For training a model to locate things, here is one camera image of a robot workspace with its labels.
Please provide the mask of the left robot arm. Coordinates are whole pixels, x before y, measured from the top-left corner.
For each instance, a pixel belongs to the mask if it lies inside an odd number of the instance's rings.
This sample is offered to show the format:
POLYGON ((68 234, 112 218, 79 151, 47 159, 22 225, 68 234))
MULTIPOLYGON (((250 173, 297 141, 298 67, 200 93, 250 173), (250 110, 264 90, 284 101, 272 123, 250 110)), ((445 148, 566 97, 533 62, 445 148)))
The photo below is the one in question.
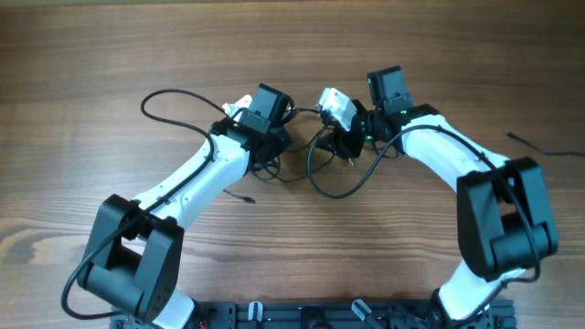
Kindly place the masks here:
POLYGON ((107 317, 152 328, 202 328, 207 317, 176 288, 184 236, 226 188, 268 164, 291 144, 285 123, 293 99, 265 84, 255 95, 220 107, 223 119, 202 132, 201 148, 159 185, 133 199, 113 194, 98 208, 74 285, 112 306, 107 317))

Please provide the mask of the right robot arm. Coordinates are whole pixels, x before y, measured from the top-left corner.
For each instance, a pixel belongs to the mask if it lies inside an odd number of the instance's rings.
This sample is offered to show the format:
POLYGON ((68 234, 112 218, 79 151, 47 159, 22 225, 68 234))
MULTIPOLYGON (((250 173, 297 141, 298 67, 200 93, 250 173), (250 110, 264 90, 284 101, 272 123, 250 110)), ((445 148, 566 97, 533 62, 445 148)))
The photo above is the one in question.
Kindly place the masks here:
POLYGON ((462 261, 434 291, 424 324, 464 328, 491 321, 495 297, 511 283, 532 283, 541 261, 558 250, 541 167, 531 158, 511 160, 453 128, 429 104, 414 103, 401 67, 367 75, 373 110, 335 88, 316 103, 324 126, 315 148, 342 159, 360 156, 366 143, 384 143, 430 168, 456 194, 457 239, 462 261))

